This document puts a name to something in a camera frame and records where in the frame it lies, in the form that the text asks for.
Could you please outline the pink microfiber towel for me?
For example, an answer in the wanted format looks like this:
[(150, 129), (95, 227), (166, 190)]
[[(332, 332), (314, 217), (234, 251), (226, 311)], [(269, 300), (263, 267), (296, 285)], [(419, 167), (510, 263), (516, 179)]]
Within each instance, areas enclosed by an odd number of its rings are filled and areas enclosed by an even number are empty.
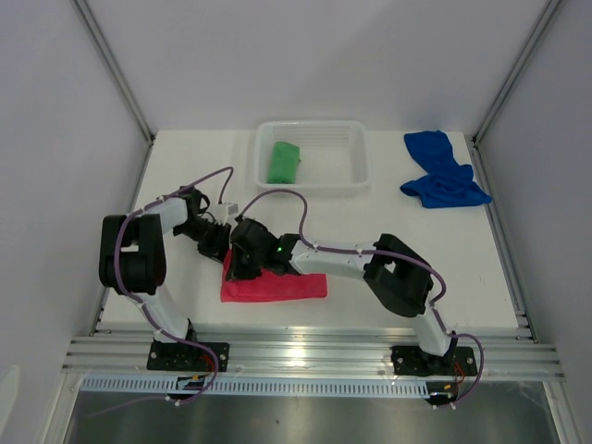
[(232, 252), (228, 252), (223, 263), (221, 302), (288, 302), (325, 299), (328, 295), (327, 277), (324, 274), (277, 276), (264, 270), (255, 279), (227, 280), (231, 259)]

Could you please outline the green microfiber towel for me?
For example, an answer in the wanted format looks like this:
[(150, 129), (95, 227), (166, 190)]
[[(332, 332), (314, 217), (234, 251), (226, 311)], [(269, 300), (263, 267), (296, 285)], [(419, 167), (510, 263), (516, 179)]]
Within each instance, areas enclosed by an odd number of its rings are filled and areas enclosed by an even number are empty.
[(301, 163), (301, 149), (289, 142), (275, 142), (267, 170), (269, 184), (293, 184)]

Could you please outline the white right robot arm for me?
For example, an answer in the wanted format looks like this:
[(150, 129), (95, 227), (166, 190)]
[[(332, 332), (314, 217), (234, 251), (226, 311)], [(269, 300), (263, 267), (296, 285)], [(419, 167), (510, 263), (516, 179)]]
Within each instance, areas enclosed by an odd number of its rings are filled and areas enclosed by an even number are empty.
[(443, 373), (456, 360), (455, 343), (430, 300), (434, 283), (439, 300), (446, 292), (443, 277), (420, 255), (394, 235), (373, 243), (322, 245), (302, 233), (275, 236), (262, 223), (240, 218), (229, 235), (228, 280), (276, 276), (327, 275), (360, 280), (389, 312), (412, 321), (424, 366)]

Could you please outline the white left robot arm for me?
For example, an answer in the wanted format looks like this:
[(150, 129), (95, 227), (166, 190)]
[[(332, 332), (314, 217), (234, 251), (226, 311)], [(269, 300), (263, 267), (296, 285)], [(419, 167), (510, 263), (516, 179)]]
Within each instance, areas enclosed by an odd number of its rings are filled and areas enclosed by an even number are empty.
[(201, 256), (223, 263), (229, 251), (234, 203), (211, 204), (195, 188), (163, 196), (129, 215), (103, 220), (99, 279), (106, 288), (133, 301), (153, 328), (154, 340), (171, 343), (168, 359), (192, 369), (201, 348), (191, 320), (177, 307), (165, 286), (167, 259), (164, 236), (183, 236)]

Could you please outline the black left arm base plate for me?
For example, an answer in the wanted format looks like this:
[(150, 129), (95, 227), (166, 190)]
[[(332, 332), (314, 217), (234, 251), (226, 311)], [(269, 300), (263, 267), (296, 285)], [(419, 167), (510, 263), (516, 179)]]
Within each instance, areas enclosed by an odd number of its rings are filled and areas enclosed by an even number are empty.
[(179, 343), (164, 336), (153, 340), (146, 368), (150, 371), (210, 373), (226, 372), (230, 345), (227, 342), (206, 342), (202, 348)]

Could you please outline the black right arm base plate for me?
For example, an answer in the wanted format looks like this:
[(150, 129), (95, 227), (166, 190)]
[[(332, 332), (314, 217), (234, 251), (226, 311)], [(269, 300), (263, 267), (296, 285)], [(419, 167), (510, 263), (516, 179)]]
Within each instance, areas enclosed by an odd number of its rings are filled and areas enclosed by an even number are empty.
[(390, 348), (390, 360), (397, 376), (461, 376), (477, 375), (477, 360), (471, 347), (459, 347), (455, 341), (443, 356), (429, 354), (419, 346), (396, 345)]

